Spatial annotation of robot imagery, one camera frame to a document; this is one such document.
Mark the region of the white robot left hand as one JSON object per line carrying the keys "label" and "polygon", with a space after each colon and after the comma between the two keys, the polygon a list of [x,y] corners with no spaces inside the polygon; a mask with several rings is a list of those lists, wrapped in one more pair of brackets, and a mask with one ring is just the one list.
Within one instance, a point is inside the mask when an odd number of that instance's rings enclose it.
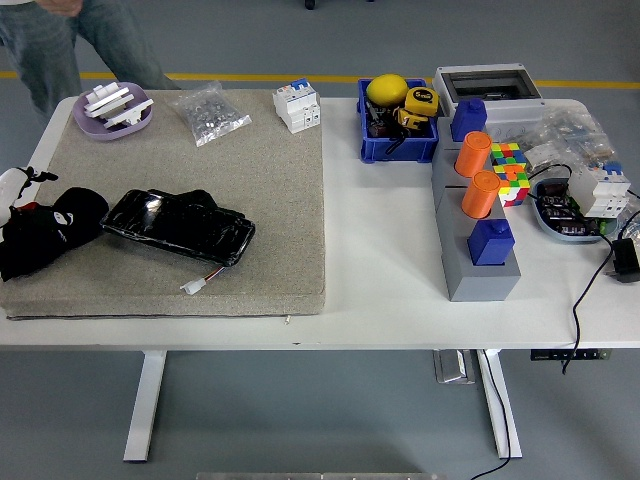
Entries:
{"label": "white robot left hand", "polygon": [[11,208],[21,197],[22,192],[33,183],[56,181],[58,176],[48,171],[37,171],[33,167],[10,168],[0,179],[1,222],[4,226],[11,217]]}

